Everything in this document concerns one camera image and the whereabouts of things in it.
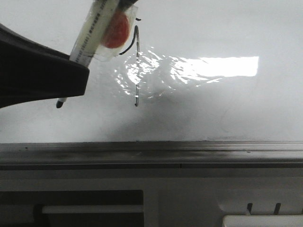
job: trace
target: white surface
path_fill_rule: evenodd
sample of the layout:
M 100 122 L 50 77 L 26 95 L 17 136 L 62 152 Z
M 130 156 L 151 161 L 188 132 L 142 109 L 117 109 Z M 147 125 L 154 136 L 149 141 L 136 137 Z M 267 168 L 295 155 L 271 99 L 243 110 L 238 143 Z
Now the white surface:
M 69 54 L 90 4 L 0 0 L 0 23 Z M 133 48 L 108 63 L 93 60 L 85 96 L 62 109 L 55 99 L 0 109 L 0 142 L 303 140 L 303 1 L 136 6 L 139 107 Z
M 223 227 L 302 227 L 302 215 L 225 216 Z

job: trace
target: white panel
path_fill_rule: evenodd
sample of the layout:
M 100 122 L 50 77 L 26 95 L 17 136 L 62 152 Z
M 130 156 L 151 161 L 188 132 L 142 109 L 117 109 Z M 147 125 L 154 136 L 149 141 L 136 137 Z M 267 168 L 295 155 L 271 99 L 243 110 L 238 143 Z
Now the white panel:
M 0 0 L 0 23 L 70 53 L 91 2 Z M 62 109 L 56 100 L 0 109 L 0 142 L 302 140 L 303 1 L 136 5 L 139 107 L 133 48 L 93 60 L 85 96 Z

